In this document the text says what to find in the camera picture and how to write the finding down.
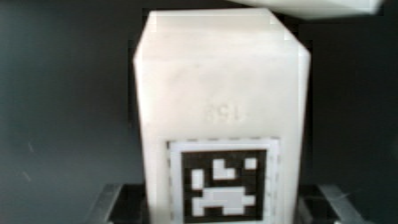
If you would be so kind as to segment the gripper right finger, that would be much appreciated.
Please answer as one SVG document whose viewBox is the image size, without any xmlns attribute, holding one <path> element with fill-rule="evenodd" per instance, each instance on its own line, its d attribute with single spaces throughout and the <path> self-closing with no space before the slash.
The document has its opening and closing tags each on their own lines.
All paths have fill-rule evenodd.
<svg viewBox="0 0 398 224">
<path fill-rule="evenodd" d="M 299 224 L 368 224 L 349 194 L 331 184 L 299 188 Z"/>
</svg>

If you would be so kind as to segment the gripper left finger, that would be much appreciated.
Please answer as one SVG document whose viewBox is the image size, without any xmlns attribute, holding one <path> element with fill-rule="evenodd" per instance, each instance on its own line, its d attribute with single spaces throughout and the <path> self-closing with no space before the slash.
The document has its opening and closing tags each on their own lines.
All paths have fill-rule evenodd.
<svg viewBox="0 0 398 224">
<path fill-rule="evenodd" d="M 145 199 L 143 184 L 107 184 L 91 208 L 88 224 L 145 224 Z"/>
</svg>

